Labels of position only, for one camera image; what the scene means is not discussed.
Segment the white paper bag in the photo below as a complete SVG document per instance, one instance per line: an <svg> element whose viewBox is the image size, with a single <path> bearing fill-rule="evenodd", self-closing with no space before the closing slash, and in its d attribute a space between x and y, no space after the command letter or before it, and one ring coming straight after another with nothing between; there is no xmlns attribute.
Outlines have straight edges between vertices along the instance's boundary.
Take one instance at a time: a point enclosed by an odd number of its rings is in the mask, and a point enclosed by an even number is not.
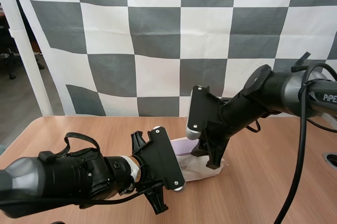
<svg viewBox="0 0 337 224"><path fill-rule="evenodd" d="M190 153L197 143L197 140L189 140L186 137L171 141L174 153L177 157L186 182L215 176L220 173L224 166L225 160L221 159L220 168L212 170L206 167L209 156L192 156Z"/></svg>

